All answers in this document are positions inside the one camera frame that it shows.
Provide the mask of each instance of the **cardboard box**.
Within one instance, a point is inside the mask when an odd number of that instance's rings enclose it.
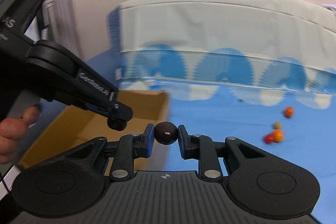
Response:
[[[147,124],[157,124],[168,119],[169,96],[166,92],[120,90],[118,100],[133,110],[133,118],[124,131],[110,129],[106,117],[74,106],[67,107],[23,155],[21,167],[33,166],[98,136],[117,141],[123,135],[142,134]],[[136,159],[134,170],[161,170],[167,150],[168,146],[155,141],[152,157]],[[112,161],[110,159],[106,172]]]

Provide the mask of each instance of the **bed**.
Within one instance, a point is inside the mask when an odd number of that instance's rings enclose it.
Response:
[[[321,186],[313,215],[336,223],[332,11],[302,0],[131,0],[108,22],[121,88],[166,90],[170,121],[189,134],[235,136],[306,168]],[[267,145],[276,121],[285,139]],[[166,170],[197,168],[171,145]]]

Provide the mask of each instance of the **small fruit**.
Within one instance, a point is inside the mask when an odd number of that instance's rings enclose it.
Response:
[[[291,118],[294,114],[294,109],[291,106],[289,106],[285,109],[283,114],[285,115],[286,118]]]
[[[271,144],[274,142],[274,136],[273,134],[267,134],[266,136],[264,136],[264,142],[267,143],[267,144]]]
[[[280,129],[281,128],[281,123],[280,122],[275,122],[274,124],[273,124],[273,128],[274,129]]]
[[[284,140],[284,133],[281,129],[275,129],[273,131],[273,138],[276,143],[280,143]]]

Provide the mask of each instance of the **dark brown ball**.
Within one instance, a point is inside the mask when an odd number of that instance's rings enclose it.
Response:
[[[179,137],[179,130],[171,122],[160,122],[154,128],[154,138],[158,143],[170,145]]]

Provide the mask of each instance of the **orange ball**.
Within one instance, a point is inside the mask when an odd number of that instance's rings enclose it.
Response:
[[[293,114],[294,114],[294,109],[291,106],[287,107],[284,111],[284,115],[286,118],[292,117]]]
[[[276,143],[280,143],[280,142],[282,142],[284,140],[285,136],[284,136],[284,133],[282,132],[281,129],[275,129],[273,131],[273,137],[274,137],[274,141]]]

